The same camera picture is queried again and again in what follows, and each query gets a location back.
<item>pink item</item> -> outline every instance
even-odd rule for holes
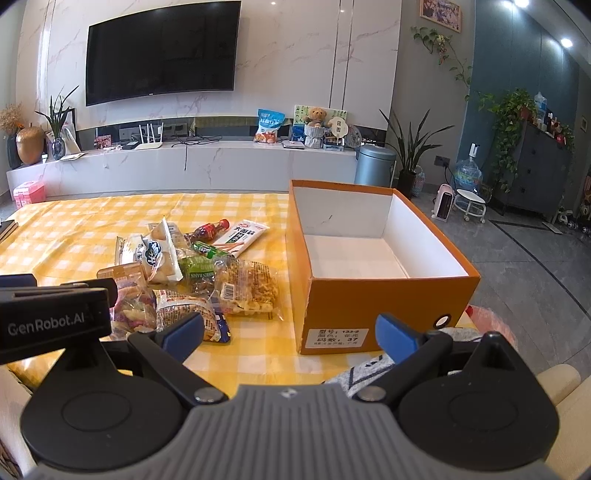
[[[45,185],[38,180],[26,181],[14,189],[17,209],[29,203],[45,202]]]
[[[486,333],[492,330],[499,332],[517,350],[517,339],[515,335],[513,335],[509,326],[495,312],[474,305],[470,305],[469,307],[472,309],[472,312],[468,312],[468,309],[466,309],[466,313],[480,333]]]

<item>orange shoe box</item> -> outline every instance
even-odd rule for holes
[[[292,180],[287,261],[299,353],[379,350],[378,314],[454,326],[480,275],[398,190]]]

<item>blue gripper pad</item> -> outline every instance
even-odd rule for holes
[[[424,343],[422,334],[389,313],[378,315],[375,321],[375,339],[396,364],[407,359]]]
[[[201,345],[204,335],[203,318],[200,313],[196,313],[190,320],[166,336],[162,342],[162,350],[183,363]]]
[[[37,279],[30,273],[0,275],[0,288],[36,287]]]

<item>trash can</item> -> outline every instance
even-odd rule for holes
[[[396,152],[376,145],[361,145],[357,150],[356,185],[389,187],[396,166]]]

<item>television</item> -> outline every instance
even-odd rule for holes
[[[233,90],[239,1],[177,5],[91,25],[86,104]]]

